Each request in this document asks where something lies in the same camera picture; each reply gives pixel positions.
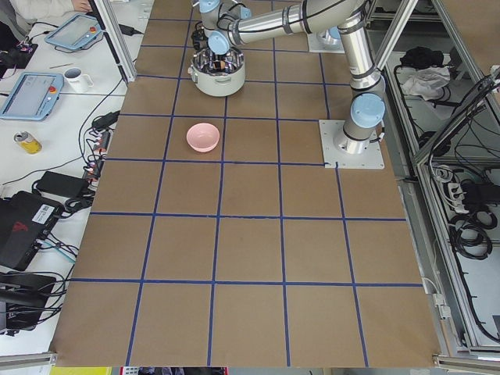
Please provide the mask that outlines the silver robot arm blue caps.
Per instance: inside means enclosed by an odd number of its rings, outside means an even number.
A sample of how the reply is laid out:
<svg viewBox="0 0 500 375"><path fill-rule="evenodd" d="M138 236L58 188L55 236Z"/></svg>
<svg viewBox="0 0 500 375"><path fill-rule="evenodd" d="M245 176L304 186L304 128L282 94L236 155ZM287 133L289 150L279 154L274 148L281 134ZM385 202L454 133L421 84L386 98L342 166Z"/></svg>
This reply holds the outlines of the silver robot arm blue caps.
<svg viewBox="0 0 500 375"><path fill-rule="evenodd" d="M353 98L349 118L334 135L334 144L351 155L367 149L384 116L385 104L381 98L384 84L367 41L364 1L302 1L256 16L236 1L200 1L198 7L208 47L217 55L257 41L337 28L351 74Z"/></svg>

